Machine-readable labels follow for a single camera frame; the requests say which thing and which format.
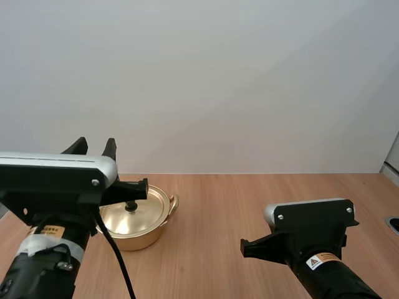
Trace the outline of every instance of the white tape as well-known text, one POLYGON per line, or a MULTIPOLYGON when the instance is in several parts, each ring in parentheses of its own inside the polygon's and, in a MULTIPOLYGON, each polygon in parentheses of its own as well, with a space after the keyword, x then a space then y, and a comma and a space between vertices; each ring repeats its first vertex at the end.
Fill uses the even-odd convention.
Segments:
MULTIPOLYGON (((32 257, 38 251, 54 247, 59 244, 67 245, 69 247, 71 256, 79 263, 82 263, 85 251, 81 246, 70 240, 53 237, 51 235, 28 235, 25 240, 22 241, 21 246, 19 246, 16 256, 20 254, 28 254, 28 256, 32 257)), ((56 248, 54 250, 59 252, 65 252, 65 249, 63 248, 56 248)))

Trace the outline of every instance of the golden pot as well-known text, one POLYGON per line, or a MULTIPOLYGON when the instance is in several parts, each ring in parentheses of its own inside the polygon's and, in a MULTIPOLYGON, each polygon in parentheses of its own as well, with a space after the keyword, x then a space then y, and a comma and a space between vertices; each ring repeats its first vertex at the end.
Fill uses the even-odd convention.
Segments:
POLYGON ((158 240, 179 206, 179 197, 168 198, 160 188, 149 185, 147 200, 136 203, 133 212, 125 209, 125 202, 100 208, 104 224, 120 250, 143 249, 158 240))

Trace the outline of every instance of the warning label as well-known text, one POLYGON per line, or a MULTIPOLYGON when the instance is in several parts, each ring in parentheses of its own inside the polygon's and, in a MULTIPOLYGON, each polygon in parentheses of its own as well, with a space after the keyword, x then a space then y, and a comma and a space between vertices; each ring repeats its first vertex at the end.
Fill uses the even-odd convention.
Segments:
MULTIPOLYGON (((32 227, 29 234, 32 235, 36 230, 36 227, 32 227)), ((40 232, 41 235, 52 235, 53 237, 61 238, 64 234, 65 227, 56 225, 46 225, 40 232)))
POLYGON ((334 254, 330 254, 328 252, 322 252, 321 254, 316 254, 312 256, 309 260, 306 261, 306 264, 309 266, 309 268, 314 270, 322 263, 331 262, 333 260, 341 262, 341 260, 338 259, 334 254))

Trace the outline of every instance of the black cable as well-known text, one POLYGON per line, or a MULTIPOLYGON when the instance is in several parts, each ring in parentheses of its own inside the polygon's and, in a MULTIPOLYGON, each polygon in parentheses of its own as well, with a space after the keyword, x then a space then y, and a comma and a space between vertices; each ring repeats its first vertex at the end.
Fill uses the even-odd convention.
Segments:
POLYGON ((123 277, 126 282, 127 289, 129 291, 129 295, 131 299, 136 299, 135 292, 133 291, 132 283, 130 282, 129 274, 127 273, 127 269, 125 266, 125 263, 123 262, 122 255, 120 254, 120 251, 115 243, 115 241, 112 239, 110 233, 108 232, 108 229, 105 227, 104 222, 102 221, 101 215, 100 215, 100 210, 97 208, 97 210, 94 212, 94 218, 95 221, 97 222, 97 225, 100 227, 102 233, 104 234, 104 237, 108 241, 108 243, 111 245, 113 252, 115 253, 120 270, 122 271, 123 277))

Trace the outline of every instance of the white wall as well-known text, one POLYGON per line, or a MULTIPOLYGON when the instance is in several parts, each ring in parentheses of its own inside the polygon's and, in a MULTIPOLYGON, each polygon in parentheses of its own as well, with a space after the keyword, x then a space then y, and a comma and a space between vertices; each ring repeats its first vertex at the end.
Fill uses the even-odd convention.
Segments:
POLYGON ((399 2, 0 2, 0 150, 112 136, 123 173, 378 172, 399 2))

